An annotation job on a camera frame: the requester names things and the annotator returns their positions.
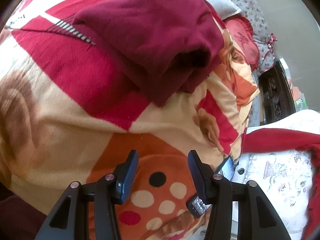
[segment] smartphone screen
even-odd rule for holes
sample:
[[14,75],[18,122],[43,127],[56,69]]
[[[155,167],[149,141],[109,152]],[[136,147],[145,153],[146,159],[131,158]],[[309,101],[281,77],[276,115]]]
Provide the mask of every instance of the smartphone screen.
[[[225,159],[217,168],[216,173],[219,173],[228,180],[231,180],[235,173],[232,159],[230,157]],[[205,205],[202,202],[202,200],[198,197],[198,194],[193,195],[191,199],[187,202],[188,210],[196,218],[201,217],[210,206],[211,205]]]

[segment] smartphone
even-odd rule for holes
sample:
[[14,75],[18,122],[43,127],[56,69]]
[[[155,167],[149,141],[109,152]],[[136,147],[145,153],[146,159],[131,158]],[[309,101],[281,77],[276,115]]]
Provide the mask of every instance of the smartphone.
[[[232,179],[235,173],[235,168],[230,156],[223,160],[223,162],[216,169],[215,173],[219,173],[228,180]],[[197,193],[187,201],[187,208],[195,218],[200,218],[210,206],[211,205],[205,205],[198,197]]]

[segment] black mobile device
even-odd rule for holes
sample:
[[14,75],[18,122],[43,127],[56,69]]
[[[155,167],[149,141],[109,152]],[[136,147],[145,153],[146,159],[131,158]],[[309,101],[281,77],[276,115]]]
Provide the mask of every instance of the black mobile device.
[[[234,171],[235,169],[233,167],[233,162],[230,156],[224,159],[223,162],[216,169],[216,173],[219,173],[220,175],[224,176],[228,180],[232,179]],[[204,212],[211,206],[211,205],[205,205],[202,202],[202,200],[198,197],[197,193],[187,201],[186,205],[190,213],[195,218],[201,217],[204,214]]]

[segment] dark maroon fabric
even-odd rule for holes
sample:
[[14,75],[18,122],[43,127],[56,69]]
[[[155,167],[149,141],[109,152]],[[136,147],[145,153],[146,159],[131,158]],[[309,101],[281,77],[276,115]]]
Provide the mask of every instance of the dark maroon fabric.
[[157,106],[179,89],[192,93],[224,46],[204,0],[105,0],[72,24]]
[[0,233],[7,240],[34,240],[46,215],[17,195],[0,201]]
[[320,223],[320,135],[288,129],[263,128],[246,135],[242,152],[265,153],[289,149],[311,150],[311,161],[317,168],[313,176],[314,194],[308,203],[309,221],[302,237],[307,239]]

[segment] cream polka dot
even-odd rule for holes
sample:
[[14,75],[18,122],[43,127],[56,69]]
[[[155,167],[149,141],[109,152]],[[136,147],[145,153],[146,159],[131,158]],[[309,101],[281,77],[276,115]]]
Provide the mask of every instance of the cream polka dot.
[[180,215],[182,215],[184,212],[186,212],[185,209],[180,209],[180,210],[178,211],[177,217],[180,216]]
[[160,204],[159,212],[164,215],[169,215],[174,211],[175,207],[176,205],[174,202],[170,200],[165,200]]
[[161,218],[153,218],[147,223],[146,228],[147,230],[157,230],[161,227],[161,225],[162,225]]
[[175,198],[183,199],[187,193],[187,187],[182,183],[174,182],[170,186],[170,192]]
[[228,79],[229,81],[231,81],[231,76],[230,76],[229,71],[226,71],[226,76],[227,76],[227,79]]
[[132,193],[131,202],[136,207],[147,208],[153,205],[154,199],[151,192],[147,190],[138,190]]

